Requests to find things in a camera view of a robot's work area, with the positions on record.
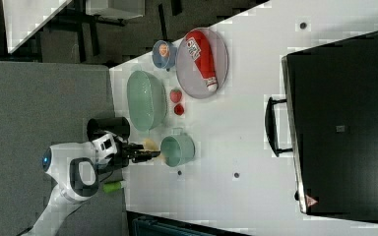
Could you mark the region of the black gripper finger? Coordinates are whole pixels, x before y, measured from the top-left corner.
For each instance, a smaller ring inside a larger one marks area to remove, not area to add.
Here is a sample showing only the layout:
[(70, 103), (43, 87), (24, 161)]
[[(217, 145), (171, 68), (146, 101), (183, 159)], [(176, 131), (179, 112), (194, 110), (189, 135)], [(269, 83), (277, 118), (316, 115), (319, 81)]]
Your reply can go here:
[(129, 149), (131, 150), (143, 150), (145, 149), (143, 145), (140, 144), (129, 144)]
[(145, 151), (145, 150), (136, 150), (131, 155), (131, 160), (133, 163), (146, 162), (153, 158), (160, 156), (159, 151)]

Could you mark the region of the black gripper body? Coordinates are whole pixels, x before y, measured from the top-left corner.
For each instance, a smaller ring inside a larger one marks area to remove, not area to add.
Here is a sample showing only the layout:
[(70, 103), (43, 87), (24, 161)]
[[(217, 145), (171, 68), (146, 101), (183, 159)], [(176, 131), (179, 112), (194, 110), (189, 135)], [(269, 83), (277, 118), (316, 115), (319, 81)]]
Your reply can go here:
[(124, 168), (129, 165), (128, 154), (130, 152), (130, 145), (128, 143), (116, 142), (117, 153), (112, 156), (109, 165), (115, 169)]

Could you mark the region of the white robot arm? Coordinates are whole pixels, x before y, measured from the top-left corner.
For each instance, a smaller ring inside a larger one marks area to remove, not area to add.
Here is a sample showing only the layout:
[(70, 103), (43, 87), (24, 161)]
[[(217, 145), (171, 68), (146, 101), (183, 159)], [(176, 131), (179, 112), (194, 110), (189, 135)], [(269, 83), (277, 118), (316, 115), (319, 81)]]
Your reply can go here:
[(114, 140), (50, 146), (41, 164), (55, 186), (38, 220), (18, 236), (56, 236), (64, 220), (98, 192), (98, 175), (115, 157), (121, 162), (144, 162), (159, 155), (159, 150)]

